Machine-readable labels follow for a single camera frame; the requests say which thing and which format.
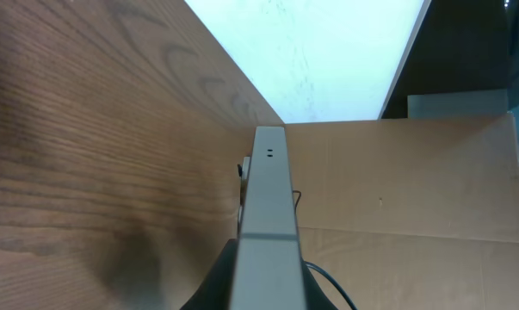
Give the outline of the silver Galaxy smartphone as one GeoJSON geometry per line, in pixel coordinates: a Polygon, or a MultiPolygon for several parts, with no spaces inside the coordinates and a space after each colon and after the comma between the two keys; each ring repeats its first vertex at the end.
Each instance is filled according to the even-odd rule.
{"type": "Polygon", "coordinates": [[[230,309],[305,309],[284,127],[257,127],[241,164],[238,251],[230,309]]]}

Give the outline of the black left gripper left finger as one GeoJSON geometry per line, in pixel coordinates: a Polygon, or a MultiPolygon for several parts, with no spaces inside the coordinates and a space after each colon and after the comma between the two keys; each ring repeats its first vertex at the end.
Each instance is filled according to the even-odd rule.
{"type": "Polygon", "coordinates": [[[226,310],[229,308],[238,242],[229,239],[200,287],[181,310],[226,310]]]}

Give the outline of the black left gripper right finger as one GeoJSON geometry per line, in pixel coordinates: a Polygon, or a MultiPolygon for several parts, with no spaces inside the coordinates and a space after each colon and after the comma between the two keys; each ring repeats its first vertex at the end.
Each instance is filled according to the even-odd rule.
{"type": "Polygon", "coordinates": [[[301,261],[303,283],[305,287],[306,304],[308,310],[337,310],[334,304],[324,294],[314,276],[306,265],[301,261]]]}

